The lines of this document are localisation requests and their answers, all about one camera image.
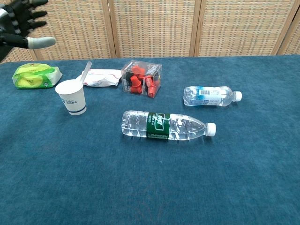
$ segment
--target white plastic bag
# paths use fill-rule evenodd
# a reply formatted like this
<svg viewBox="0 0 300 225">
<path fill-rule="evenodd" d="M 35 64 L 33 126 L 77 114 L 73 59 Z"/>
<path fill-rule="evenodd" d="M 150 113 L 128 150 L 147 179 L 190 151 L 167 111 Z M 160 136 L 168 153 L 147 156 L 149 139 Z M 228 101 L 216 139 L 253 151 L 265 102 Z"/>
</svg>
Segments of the white plastic bag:
<svg viewBox="0 0 300 225">
<path fill-rule="evenodd" d="M 83 84 L 90 87 L 118 86 L 121 77 L 121 71 L 117 69 L 90 69 Z"/>
</svg>

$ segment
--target paper cup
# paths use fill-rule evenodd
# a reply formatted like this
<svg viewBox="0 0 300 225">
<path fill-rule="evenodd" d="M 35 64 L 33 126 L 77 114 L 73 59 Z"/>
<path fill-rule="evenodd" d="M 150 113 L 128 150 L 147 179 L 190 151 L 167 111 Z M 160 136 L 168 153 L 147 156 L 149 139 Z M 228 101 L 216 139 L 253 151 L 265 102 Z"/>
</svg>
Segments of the paper cup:
<svg viewBox="0 0 300 225">
<path fill-rule="evenodd" d="M 83 84 L 78 80 L 66 80 L 55 87 L 62 102 L 71 115 L 77 116 L 86 111 Z"/>
</svg>

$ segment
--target woven screen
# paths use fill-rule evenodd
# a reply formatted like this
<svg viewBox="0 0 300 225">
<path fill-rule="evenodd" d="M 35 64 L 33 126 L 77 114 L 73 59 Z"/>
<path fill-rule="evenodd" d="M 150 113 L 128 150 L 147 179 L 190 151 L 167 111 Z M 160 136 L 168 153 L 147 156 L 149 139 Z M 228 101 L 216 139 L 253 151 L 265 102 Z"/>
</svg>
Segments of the woven screen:
<svg viewBox="0 0 300 225">
<path fill-rule="evenodd" d="M 295 23 L 295 30 L 291 34 L 291 39 L 286 46 L 284 54 L 300 54 L 300 11 L 298 11 Z"/>
<path fill-rule="evenodd" d="M 33 32 L 34 37 L 53 36 L 54 46 L 37 50 L 44 60 L 110 58 L 102 1 L 51 0 L 39 7 L 46 10 L 47 25 Z"/>
<path fill-rule="evenodd" d="M 33 57 L 30 54 L 30 50 L 14 48 L 1 63 L 15 61 L 33 61 Z"/>
<path fill-rule="evenodd" d="M 196 56 L 271 55 L 294 0 L 202 0 Z"/>
<path fill-rule="evenodd" d="M 189 56 L 195 0 L 109 0 L 119 57 Z"/>
</svg>

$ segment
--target barcode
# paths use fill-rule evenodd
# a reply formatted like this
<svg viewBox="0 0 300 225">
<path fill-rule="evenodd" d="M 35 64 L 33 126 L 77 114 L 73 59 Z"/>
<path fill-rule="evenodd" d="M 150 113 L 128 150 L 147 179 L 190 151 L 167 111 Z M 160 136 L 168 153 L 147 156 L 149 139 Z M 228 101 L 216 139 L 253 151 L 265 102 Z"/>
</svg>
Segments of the barcode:
<svg viewBox="0 0 300 225">
<path fill-rule="evenodd" d="M 210 95 L 210 90 L 200 90 L 200 95 Z"/>
</svg>

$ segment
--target water bottle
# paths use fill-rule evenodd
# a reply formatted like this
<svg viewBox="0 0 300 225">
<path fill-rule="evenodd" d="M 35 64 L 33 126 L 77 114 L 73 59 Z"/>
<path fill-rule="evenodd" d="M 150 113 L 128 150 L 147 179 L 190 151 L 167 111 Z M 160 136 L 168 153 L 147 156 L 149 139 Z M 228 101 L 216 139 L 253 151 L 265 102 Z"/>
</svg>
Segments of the water bottle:
<svg viewBox="0 0 300 225">
<path fill-rule="evenodd" d="M 224 87 L 200 87 L 191 86 L 184 89 L 183 102 L 188 106 L 195 105 L 219 105 L 227 106 L 231 102 L 239 102 L 242 99 L 240 91 L 232 91 Z"/>
<path fill-rule="evenodd" d="M 185 141 L 202 135 L 214 136 L 216 125 L 185 115 L 126 111 L 122 132 L 128 136 Z"/>
</svg>

